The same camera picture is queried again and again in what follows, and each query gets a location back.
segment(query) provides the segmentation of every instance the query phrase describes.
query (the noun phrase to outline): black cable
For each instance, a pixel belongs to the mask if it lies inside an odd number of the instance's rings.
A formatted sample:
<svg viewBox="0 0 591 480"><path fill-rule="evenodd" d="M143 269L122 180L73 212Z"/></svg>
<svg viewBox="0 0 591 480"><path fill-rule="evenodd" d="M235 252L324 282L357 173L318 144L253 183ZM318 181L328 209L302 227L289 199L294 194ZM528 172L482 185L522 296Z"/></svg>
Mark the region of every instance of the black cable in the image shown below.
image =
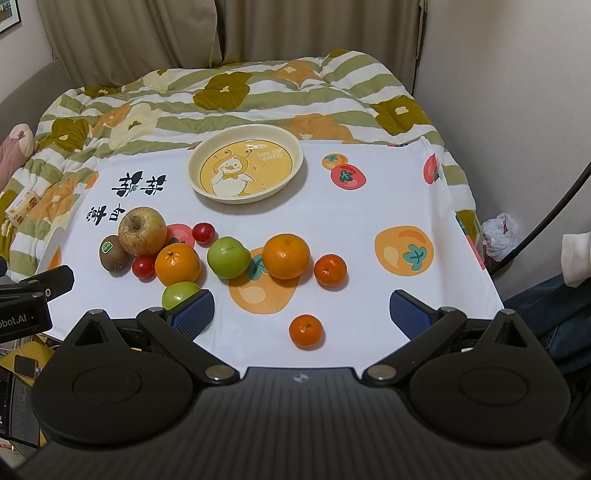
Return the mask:
<svg viewBox="0 0 591 480"><path fill-rule="evenodd" d="M566 192L564 197L560 199L560 201L556 204L556 206L551 210L551 212L546 215L544 220L540 222L540 224L534 228L531 233L519 244L515 247L509 255L507 255L503 260L498 262L497 264L493 265L489 270L491 276L497 273L501 268L506 267L506 265L513 260L517 255L519 255L525 247L527 247L532 241L537 237L542 231L556 218L556 216L562 211L564 207L570 202L577 192L581 189L584 183L588 180L591 176L591 162L585 167L582 174L579 176L576 182L573 183L573 186L569 188L569 191Z"/></svg>

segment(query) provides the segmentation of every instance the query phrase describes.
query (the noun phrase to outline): plate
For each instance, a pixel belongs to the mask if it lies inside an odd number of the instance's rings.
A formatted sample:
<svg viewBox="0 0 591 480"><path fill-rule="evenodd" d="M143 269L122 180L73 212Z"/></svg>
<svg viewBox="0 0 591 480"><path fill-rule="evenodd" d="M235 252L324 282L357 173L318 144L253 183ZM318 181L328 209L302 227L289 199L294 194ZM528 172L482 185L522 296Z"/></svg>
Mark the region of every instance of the plate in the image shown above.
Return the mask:
<svg viewBox="0 0 591 480"><path fill-rule="evenodd" d="M201 142L187 162L187 180L217 202L252 203L279 192L304 161L299 140L272 125L231 127Z"/></svg>

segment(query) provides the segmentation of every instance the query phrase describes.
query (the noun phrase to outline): beige curtain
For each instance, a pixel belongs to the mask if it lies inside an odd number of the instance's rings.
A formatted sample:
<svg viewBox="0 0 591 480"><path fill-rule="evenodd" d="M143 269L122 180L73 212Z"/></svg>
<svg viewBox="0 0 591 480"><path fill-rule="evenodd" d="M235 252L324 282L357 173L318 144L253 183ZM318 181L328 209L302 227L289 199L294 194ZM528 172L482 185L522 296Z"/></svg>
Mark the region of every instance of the beige curtain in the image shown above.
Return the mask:
<svg viewBox="0 0 591 480"><path fill-rule="evenodd" d="M359 50L412 91L426 0L218 0L224 63Z"/></svg>
<svg viewBox="0 0 591 480"><path fill-rule="evenodd" d="M37 0L76 86L120 86L152 70L222 61L213 0Z"/></svg>
<svg viewBox="0 0 591 480"><path fill-rule="evenodd" d="M325 56L381 61L412 91L426 0L37 0L76 86L152 70Z"/></svg>

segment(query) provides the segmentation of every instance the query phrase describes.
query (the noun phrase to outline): white sleeve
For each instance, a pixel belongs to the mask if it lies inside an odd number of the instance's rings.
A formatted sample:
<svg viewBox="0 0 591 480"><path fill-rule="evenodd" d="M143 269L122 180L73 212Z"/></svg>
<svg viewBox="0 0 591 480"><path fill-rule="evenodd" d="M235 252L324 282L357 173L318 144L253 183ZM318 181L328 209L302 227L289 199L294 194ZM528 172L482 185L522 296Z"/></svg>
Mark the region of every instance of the white sleeve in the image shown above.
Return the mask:
<svg viewBox="0 0 591 480"><path fill-rule="evenodd" d="M591 232L562 236L560 265L569 287L578 287L591 277Z"/></svg>

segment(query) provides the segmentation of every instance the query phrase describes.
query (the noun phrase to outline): wall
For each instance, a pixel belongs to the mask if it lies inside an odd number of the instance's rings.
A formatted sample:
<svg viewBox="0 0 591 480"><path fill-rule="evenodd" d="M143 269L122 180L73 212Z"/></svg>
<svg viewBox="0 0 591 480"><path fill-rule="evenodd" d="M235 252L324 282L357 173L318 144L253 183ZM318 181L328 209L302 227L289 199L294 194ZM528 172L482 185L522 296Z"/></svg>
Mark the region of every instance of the wall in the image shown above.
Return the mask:
<svg viewBox="0 0 591 480"><path fill-rule="evenodd" d="M19 0L22 22L0 34L0 102L51 62L51 48L35 0Z"/></svg>
<svg viewBox="0 0 591 480"><path fill-rule="evenodd" d="M482 221L524 238L591 160L591 2L429 0L414 95L464 168ZM560 272L591 229L591 181L500 276L502 298Z"/></svg>

